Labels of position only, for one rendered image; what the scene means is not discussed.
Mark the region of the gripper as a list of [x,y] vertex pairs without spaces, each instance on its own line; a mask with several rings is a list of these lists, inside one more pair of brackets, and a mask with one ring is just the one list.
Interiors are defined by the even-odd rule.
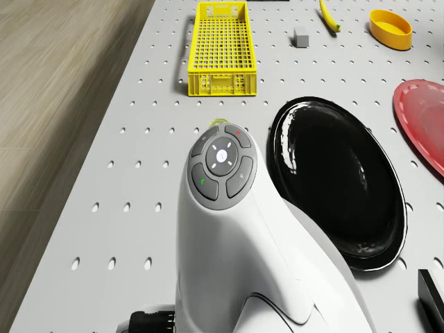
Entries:
[[116,333],[176,333],[174,305],[146,305],[117,325]]

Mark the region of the black plate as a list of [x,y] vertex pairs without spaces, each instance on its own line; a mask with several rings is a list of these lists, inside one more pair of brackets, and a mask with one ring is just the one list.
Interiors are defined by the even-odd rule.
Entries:
[[372,132],[332,101],[303,96],[277,112],[266,149],[281,197],[327,235],[347,265],[378,271],[407,238],[400,180]]

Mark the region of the yellow basket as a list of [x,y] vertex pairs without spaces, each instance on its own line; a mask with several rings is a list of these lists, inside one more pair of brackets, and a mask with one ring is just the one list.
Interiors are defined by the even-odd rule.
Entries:
[[256,95],[257,67],[245,1],[200,2],[188,61],[188,95]]

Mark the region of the black stove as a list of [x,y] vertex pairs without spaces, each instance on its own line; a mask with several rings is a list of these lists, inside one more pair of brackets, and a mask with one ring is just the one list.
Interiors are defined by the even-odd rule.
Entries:
[[444,333],[444,289],[428,269],[418,270],[418,298],[434,333]]

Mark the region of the grey cube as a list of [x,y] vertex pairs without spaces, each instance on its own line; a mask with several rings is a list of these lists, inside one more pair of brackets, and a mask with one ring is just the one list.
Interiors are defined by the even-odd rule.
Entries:
[[304,26],[297,26],[293,30],[294,45],[297,48],[309,47],[309,33]]

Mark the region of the red plate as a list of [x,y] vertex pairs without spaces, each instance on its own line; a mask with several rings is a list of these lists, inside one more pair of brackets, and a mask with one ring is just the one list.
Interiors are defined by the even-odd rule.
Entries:
[[444,85],[406,80],[395,88],[393,107],[410,142],[444,177]]

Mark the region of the banana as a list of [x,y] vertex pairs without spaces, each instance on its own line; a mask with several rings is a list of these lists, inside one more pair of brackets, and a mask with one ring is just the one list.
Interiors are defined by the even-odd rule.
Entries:
[[339,33],[341,31],[341,26],[336,23],[334,18],[331,16],[327,5],[325,4],[325,0],[319,0],[319,4],[323,19],[325,20],[325,23],[328,25],[329,29],[335,33]]

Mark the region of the yellow bowl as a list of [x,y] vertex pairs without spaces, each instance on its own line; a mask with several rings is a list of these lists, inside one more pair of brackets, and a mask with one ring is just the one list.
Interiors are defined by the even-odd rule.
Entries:
[[376,40],[399,51],[411,48],[413,30],[406,19],[389,10],[372,10],[369,17],[369,29]]

